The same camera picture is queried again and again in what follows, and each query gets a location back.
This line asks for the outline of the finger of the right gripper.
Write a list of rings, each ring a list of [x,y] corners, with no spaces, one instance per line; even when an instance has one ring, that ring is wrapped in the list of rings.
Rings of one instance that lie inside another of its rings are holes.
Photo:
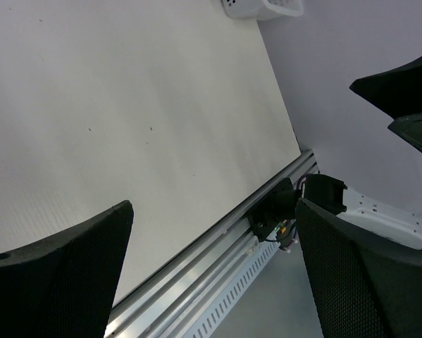
[[[387,128],[422,153],[422,113],[397,118]]]
[[[359,78],[349,88],[393,119],[422,113],[422,56],[384,73]]]

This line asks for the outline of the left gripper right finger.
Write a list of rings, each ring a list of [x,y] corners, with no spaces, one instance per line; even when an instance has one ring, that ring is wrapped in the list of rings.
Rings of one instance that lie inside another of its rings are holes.
[[[422,251],[306,199],[296,224],[324,337],[422,337]]]

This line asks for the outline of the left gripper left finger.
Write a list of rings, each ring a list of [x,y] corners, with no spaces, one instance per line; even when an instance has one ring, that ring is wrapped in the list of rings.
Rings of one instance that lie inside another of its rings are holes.
[[[0,253],[0,337],[103,337],[132,223],[122,201]]]

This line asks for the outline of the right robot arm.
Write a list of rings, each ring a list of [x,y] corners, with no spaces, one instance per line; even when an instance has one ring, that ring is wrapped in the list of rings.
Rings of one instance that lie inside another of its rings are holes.
[[[422,153],[422,56],[392,70],[359,78],[349,87],[392,118],[388,130]],[[422,213],[408,213],[361,194],[343,181],[306,174],[302,197],[357,227],[422,250]]]

